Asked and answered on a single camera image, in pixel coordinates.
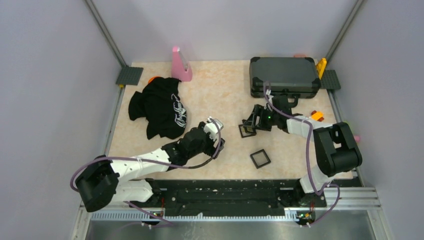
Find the black printed t-shirt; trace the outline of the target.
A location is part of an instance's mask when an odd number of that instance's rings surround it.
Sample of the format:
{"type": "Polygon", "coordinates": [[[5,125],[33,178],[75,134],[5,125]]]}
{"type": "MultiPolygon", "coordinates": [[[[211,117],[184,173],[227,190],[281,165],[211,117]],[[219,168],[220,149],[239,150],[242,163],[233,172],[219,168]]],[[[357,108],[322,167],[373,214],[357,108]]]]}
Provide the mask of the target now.
{"type": "Polygon", "coordinates": [[[129,119],[147,120],[147,139],[159,136],[175,140],[185,132],[188,117],[179,96],[181,82],[177,78],[160,76],[131,97],[128,105],[129,119]]]}

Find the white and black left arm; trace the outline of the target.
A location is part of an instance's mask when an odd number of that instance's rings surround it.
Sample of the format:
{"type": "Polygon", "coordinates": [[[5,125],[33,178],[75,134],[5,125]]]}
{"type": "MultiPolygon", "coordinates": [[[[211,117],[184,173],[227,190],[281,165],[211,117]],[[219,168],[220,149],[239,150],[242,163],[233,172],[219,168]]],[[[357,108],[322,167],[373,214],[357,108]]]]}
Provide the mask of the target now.
{"type": "Polygon", "coordinates": [[[154,207],[160,202],[161,190],[146,176],[204,167],[224,148],[223,128],[218,119],[209,117],[179,140],[156,150],[132,157],[100,155],[72,175],[70,187],[79,193],[89,213],[123,202],[154,207]]]}

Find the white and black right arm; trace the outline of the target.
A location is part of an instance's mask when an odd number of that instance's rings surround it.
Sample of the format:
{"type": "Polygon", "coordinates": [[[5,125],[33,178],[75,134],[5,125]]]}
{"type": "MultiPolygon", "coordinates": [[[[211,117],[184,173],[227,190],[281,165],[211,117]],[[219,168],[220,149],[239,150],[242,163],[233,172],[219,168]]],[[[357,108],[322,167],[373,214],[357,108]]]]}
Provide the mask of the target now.
{"type": "Polygon", "coordinates": [[[325,123],[293,113],[298,100],[289,102],[285,95],[269,95],[265,101],[265,105],[254,105],[249,117],[242,120],[242,126],[250,135],[255,135],[257,130],[269,132],[277,127],[306,139],[307,174],[299,179],[300,188],[293,192],[297,205],[307,206],[314,198],[313,193],[320,195],[336,175],[362,164],[362,155],[347,123],[325,123]]]}

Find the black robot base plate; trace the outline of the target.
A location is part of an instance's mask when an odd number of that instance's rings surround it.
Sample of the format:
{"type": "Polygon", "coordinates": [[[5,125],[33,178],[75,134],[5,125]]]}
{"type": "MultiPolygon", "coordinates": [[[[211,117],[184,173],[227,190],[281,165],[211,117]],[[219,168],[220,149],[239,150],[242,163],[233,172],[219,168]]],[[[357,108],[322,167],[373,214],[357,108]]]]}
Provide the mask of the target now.
{"type": "Polygon", "coordinates": [[[159,208],[166,217],[266,217],[283,216],[285,208],[315,210],[333,204],[325,195],[305,195],[295,179],[261,180],[154,180],[147,202],[137,207],[159,208]]]}

